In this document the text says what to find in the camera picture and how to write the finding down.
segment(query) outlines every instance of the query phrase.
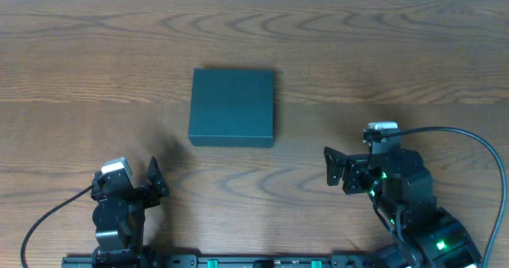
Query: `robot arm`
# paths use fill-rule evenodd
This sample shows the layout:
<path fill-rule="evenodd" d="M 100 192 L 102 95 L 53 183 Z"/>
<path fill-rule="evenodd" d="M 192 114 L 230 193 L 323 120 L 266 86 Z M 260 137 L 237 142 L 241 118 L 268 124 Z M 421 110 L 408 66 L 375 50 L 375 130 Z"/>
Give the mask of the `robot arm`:
<path fill-rule="evenodd" d="M 479 265 L 480 253 L 468 232 L 444 208 L 437 208 L 433 179 L 419 153 L 400 149 L 399 137 L 383 137 L 394 132 L 399 132 L 395 122 L 370 123 L 364 131 L 368 154 L 348 156 L 324 149 L 328 185 L 341 179 L 346 194 L 367 193 L 395 241 L 395 246 L 373 254 L 372 263 L 391 268 Z"/>

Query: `green led light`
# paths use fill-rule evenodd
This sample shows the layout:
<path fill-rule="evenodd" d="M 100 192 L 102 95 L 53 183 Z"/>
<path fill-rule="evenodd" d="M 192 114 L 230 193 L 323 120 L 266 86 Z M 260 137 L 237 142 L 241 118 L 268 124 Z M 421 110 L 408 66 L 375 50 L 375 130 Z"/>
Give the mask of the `green led light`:
<path fill-rule="evenodd" d="M 442 249 L 447 248 L 447 245 L 445 245 L 444 240 L 441 240 L 441 241 L 439 241 L 439 242 L 437 243 L 437 248 L 438 248 L 438 250 L 442 250 Z"/>

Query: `wooden table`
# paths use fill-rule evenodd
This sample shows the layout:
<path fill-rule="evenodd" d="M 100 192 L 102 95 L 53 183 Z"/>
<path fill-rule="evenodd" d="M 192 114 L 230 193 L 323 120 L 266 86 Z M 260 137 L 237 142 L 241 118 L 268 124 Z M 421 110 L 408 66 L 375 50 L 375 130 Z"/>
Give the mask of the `wooden table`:
<path fill-rule="evenodd" d="M 509 0 L 0 0 L 0 266 L 46 211 L 127 157 L 171 189 L 146 243 L 203 254 L 328 254 L 390 242 L 366 196 L 325 183 L 322 150 L 364 153 L 368 122 L 459 126 L 509 160 Z M 277 71 L 274 148 L 192 147 L 193 68 Z M 499 207 L 489 153 L 404 137 L 438 203 L 484 252 Z M 48 218 L 30 267 L 97 246 L 83 196 Z M 509 262 L 509 218 L 491 264 Z"/>

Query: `black cable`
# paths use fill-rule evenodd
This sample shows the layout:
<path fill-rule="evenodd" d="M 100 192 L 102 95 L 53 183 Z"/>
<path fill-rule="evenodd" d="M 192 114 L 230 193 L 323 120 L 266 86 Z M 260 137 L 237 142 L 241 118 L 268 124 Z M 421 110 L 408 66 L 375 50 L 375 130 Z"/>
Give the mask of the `black cable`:
<path fill-rule="evenodd" d="M 399 240 L 401 240 L 402 243 L 405 242 L 405 239 L 403 239 L 403 233 L 401 233 L 401 214 L 405 211 L 405 207 L 402 205 L 398 206 L 398 209 L 396 210 L 396 232 L 398 232 Z"/>
<path fill-rule="evenodd" d="M 507 199 L 507 177 L 505 169 L 503 168 L 502 160 L 500 159 L 500 156 L 497 154 L 495 148 L 492 147 L 486 140 L 479 137 L 478 135 L 468 132 L 467 130 L 462 130 L 459 128 L 454 127 L 447 127 L 447 126 L 430 126 L 430 127 L 422 127 L 422 128 L 416 128 L 416 129 L 410 129 L 410 130 L 404 130 L 398 133 L 393 134 L 383 134 L 383 135 L 374 135 L 372 136 L 374 139 L 383 139 L 383 138 L 391 138 L 391 137 L 397 137 L 397 136 L 403 136 L 407 134 L 414 134 L 414 133 L 421 133 L 421 132 L 431 132 L 431 131 L 444 131 L 444 132 L 453 132 L 458 134 L 464 134 L 469 136 L 470 138 L 476 139 L 478 142 L 483 144 L 486 149 L 492 153 L 492 156 L 495 158 L 496 164 L 499 166 L 500 171 L 500 178 L 502 179 L 502 200 L 500 201 L 500 208 L 499 208 L 499 214 L 497 216 L 497 220 L 495 221 L 495 225 L 492 229 L 492 234 L 490 235 L 490 238 L 488 240 L 488 245 L 486 246 L 486 251 L 484 252 L 484 260 L 483 260 L 483 267 L 488 267 L 488 259 L 490 257 L 490 253 L 492 252 L 493 245 L 495 244 L 495 237 L 497 233 L 499 232 L 500 225 L 502 224 L 503 219 L 503 213 L 506 208 L 506 199 Z"/>
<path fill-rule="evenodd" d="M 92 185 L 88 188 L 84 189 L 82 192 L 78 193 L 77 195 L 71 197 L 70 199 L 64 201 L 63 203 L 57 205 L 56 207 L 52 208 L 49 212 L 46 212 L 36 223 L 33 224 L 32 228 L 30 228 L 29 232 L 25 236 L 25 240 L 23 240 L 23 244 L 21 245 L 21 265 L 23 268 L 29 268 L 28 264 L 26 264 L 26 257 L 25 257 L 25 251 L 26 251 L 26 245 L 29 242 L 30 236 L 32 236 L 32 233 L 35 231 L 35 229 L 41 224 L 48 216 L 56 212 L 57 210 L 64 207 L 66 204 L 69 204 L 73 200 L 77 199 L 78 197 L 82 196 L 83 194 L 87 193 L 89 190 L 92 189 Z"/>

